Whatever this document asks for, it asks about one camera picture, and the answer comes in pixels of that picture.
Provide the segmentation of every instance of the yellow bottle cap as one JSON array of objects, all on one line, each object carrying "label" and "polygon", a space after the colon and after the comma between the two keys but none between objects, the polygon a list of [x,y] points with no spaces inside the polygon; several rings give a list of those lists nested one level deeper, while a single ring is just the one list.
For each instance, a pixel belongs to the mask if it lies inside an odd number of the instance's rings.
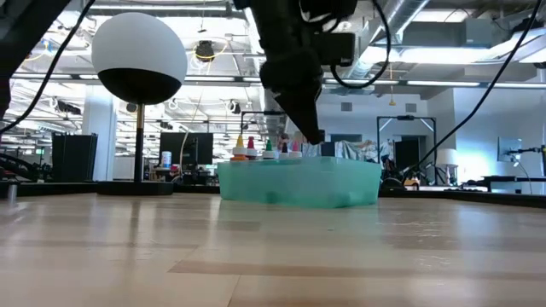
[{"label": "yellow bottle cap", "polygon": [[239,135],[239,137],[237,138],[237,147],[245,147],[245,145],[242,143],[242,135]]}]

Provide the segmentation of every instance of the white column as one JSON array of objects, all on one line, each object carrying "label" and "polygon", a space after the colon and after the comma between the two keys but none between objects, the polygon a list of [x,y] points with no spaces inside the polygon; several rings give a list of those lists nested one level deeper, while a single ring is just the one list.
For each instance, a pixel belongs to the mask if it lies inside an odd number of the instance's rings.
[{"label": "white column", "polygon": [[98,135],[93,180],[109,181],[113,178],[117,121],[115,97],[101,85],[87,85],[82,134]]}]

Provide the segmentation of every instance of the computer screen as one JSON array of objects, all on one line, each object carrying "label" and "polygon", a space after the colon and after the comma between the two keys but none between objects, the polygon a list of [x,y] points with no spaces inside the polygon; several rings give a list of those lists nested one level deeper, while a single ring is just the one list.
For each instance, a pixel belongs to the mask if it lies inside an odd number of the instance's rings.
[{"label": "computer screen", "polygon": [[[179,164],[180,149],[185,133],[183,132],[163,132],[160,138],[160,155],[164,151],[172,153],[172,163],[174,165]],[[197,139],[197,151],[193,144]],[[199,165],[211,165],[212,164],[212,146],[214,144],[214,135],[212,133],[190,133],[186,144],[184,145],[184,157],[183,163],[188,162],[193,164],[195,162],[195,155],[197,155],[197,164]]]}]

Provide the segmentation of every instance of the paint bottle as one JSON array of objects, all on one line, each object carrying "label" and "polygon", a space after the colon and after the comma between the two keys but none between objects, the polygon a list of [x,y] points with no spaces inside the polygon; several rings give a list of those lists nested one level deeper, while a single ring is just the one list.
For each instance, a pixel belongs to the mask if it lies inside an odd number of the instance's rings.
[{"label": "paint bottle", "polygon": [[271,146],[271,140],[267,140],[265,145],[265,151],[262,153],[262,159],[276,159],[276,154],[273,151],[273,146]]},{"label": "paint bottle", "polygon": [[230,161],[247,161],[247,149],[242,143],[242,135],[237,138],[237,146],[233,148],[234,157]]},{"label": "paint bottle", "polygon": [[258,157],[258,150],[254,148],[254,136],[248,137],[247,158],[254,161]]},{"label": "paint bottle", "polygon": [[290,158],[301,158],[303,154],[299,151],[299,143],[298,141],[292,142],[292,152],[289,154]]},{"label": "paint bottle", "polygon": [[288,153],[288,145],[284,142],[282,144],[282,151],[279,153],[279,159],[288,159],[290,154]]}]

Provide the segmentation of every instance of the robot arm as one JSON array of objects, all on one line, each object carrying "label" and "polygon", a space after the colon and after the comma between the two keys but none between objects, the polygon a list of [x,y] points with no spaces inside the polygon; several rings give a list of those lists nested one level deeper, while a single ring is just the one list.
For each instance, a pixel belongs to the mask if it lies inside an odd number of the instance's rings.
[{"label": "robot arm", "polygon": [[[332,33],[340,20],[352,15],[357,0],[235,0],[237,9],[251,9],[267,61],[260,70],[262,85],[311,144],[321,136],[317,98],[322,91],[322,65],[352,64],[353,33]],[[305,21],[325,16],[319,21]],[[335,20],[328,32],[323,27]]]}]

